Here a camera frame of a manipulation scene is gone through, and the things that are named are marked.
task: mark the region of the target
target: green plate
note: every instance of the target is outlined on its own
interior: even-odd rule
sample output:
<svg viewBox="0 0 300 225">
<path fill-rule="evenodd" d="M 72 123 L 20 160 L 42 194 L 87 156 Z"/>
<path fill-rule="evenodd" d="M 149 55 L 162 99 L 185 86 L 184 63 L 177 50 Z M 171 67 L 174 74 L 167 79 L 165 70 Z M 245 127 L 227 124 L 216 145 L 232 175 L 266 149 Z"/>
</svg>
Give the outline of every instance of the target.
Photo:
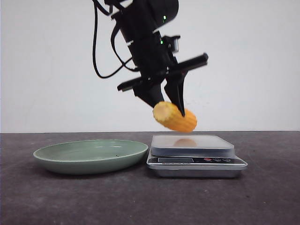
<svg viewBox="0 0 300 225">
<path fill-rule="evenodd" d="M 68 142 L 36 150 L 33 156 L 45 169 L 64 174 L 116 171 L 139 162 L 148 146 L 127 140 Z"/>
</svg>

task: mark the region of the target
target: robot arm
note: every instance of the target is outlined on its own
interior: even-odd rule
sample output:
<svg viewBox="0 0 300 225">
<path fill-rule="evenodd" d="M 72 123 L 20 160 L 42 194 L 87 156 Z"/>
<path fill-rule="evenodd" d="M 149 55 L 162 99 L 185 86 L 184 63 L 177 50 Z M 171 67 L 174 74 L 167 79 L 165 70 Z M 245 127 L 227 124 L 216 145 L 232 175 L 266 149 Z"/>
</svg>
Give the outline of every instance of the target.
<svg viewBox="0 0 300 225">
<path fill-rule="evenodd" d="M 122 63 L 121 67 L 141 73 L 140 77 L 121 83 L 118 90 L 133 89 L 136 96 L 154 107 L 164 100 L 161 82 L 166 79 L 165 92 L 184 116 L 184 78 L 189 70 L 207 65 L 208 55 L 204 53 L 178 63 L 173 54 L 178 52 L 180 36 L 161 37 L 157 30 L 177 15 L 178 0 L 133 0 L 128 7 L 123 7 L 120 4 L 122 1 L 124 0 L 105 0 L 105 4 L 110 6 L 110 11 L 107 12 L 97 0 L 93 0 L 95 16 L 97 16 L 97 9 L 105 15 L 112 14 L 113 6 L 119 10 L 111 16 L 116 21 L 111 36 L 112 48 L 116 53 L 114 38 L 120 30 L 136 65 L 134 69 L 128 68 L 126 63 L 129 60 L 122 61 L 116 53 Z"/>
</svg>

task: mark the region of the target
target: corn cob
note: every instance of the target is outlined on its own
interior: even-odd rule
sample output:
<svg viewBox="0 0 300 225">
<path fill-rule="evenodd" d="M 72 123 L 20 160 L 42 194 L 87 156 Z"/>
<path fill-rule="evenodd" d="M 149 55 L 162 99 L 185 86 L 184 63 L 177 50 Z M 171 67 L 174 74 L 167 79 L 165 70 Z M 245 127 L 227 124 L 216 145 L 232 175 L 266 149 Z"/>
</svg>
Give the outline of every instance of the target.
<svg viewBox="0 0 300 225">
<path fill-rule="evenodd" d="M 153 116 L 157 122 L 171 130 L 180 132 L 192 132 L 197 125 L 197 118 L 195 115 L 185 109 L 185 116 L 177 106 L 171 102 L 159 102 L 154 106 Z"/>
</svg>

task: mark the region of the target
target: white backdrop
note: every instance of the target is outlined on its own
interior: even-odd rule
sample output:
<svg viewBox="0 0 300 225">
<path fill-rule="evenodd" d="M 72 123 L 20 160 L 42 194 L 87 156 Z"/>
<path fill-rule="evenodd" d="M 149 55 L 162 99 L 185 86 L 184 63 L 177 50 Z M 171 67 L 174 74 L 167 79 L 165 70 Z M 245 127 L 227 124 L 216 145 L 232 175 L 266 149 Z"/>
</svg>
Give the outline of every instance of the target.
<svg viewBox="0 0 300 225">
<path fill-rule="evenodd" d="M 160 32 L 181 35 L 178 61 L 210 57 L 185 80 L 196 130 L 300 130 L 299 12 L 298 0 L 180 0 L 177 17 Z M 114 21 L 99 19 L 97 61 L 105 75 L 119 62 L 109 39 Z M 137 73 L 96 76 L 93 26 L 91 0 L 1 1 L 3 133 L 166 130 L 133 91 L 117 91 Z M 121 34 L 116 43 L 129 58 Z"/>
</svg>

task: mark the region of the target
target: stainless steel scale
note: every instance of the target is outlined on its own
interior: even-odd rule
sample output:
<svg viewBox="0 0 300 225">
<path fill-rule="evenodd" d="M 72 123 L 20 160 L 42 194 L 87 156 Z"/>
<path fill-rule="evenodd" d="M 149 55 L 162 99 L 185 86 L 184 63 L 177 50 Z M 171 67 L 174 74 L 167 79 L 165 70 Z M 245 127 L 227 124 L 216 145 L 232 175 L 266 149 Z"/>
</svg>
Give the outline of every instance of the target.
<svg viewBox="0 0 300 225">
<path fill-rule="evenodd" d="M 240 175 L 247 163 L 234 145 L 215 135 L 155 135 L 147 165 L 161 177 L 227 177 Z"/>
</svg>

